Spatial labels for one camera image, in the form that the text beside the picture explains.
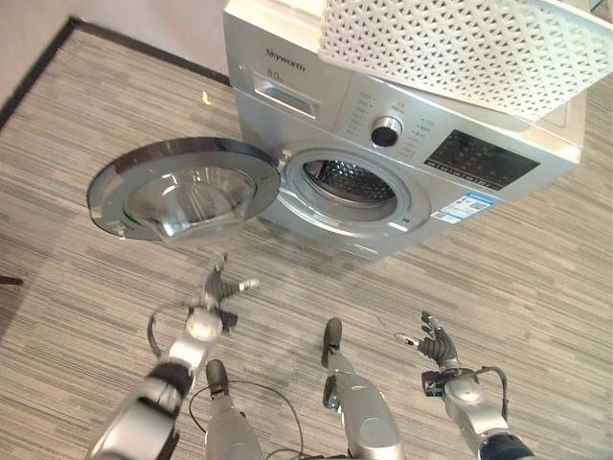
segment robotic hand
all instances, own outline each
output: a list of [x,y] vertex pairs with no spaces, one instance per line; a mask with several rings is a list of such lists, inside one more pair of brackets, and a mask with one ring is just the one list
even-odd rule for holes
[[221,308],[232,295],[258,285],[257,280],[228,283],[221,279],[227,255],[204,283],[200,304],[190,307],[185,330],[167,353],[157,350],[155,367],[121,403],[87,452],[87,460],[169,460],[179,441],[175,421],[217,339],[230,332],[238,317]]
[[[428,334],[424,340],[397,333],[396,339],[417,349],[439,365],[439,371],[421,374],[423,392],[429,397],[440,397],[451,420],[460,428],[466,443],[480,460],[528,460],[535,458],[516,436],[510,434],[507,424],[506,380],[498,368],[484,367],[480,371],[462,368],[453,341],[442,324],[424,311],[421,328]],[[498,372],[503,380],[503,410],[498,412],[488,402],[481,388],[478,374]]]

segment washing machine door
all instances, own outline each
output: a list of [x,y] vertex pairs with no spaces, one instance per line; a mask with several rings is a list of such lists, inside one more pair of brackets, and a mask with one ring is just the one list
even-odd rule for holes
[[231,139],[173,139],[126,153],[87,191],[92,220],[123,238],[194,245],[227,238],[276,198],[276,161]]

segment digital display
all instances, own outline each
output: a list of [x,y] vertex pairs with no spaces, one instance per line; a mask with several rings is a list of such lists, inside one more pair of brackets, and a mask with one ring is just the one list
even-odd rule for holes
[[424,162],[492,190],[501,190],[539,163],[454,129]]

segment skyworth logo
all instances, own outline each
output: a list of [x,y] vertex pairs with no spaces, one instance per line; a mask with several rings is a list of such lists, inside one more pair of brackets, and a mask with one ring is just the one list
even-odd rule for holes
[[305,68],[303,63],[298,62],[296,60],[292,60],[292,59],[290,59],[288,57],[285,57],[285,56],[278,55],[277,53],[275,53],[270,48],[266,48],[266,54],[268,55],[269,58],[273,58],[277,62],[282,62],[283,64],[288,65],[289,67],[291,67],[292,69],[297,69],[297,70],[300,70],[301,72],[306,72],[307,71],[307,69]]

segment front-load washing machine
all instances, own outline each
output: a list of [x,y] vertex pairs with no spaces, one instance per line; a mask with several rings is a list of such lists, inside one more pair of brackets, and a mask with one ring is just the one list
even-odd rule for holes
[[339,68],[317,57],[318,8],[231,0],[224,27],[244,142],[176,139],[123,155],[90,186],[92,219],[174,243],[225,238],[259,216],[376,260],[579,162],[583,96],[531,124]]

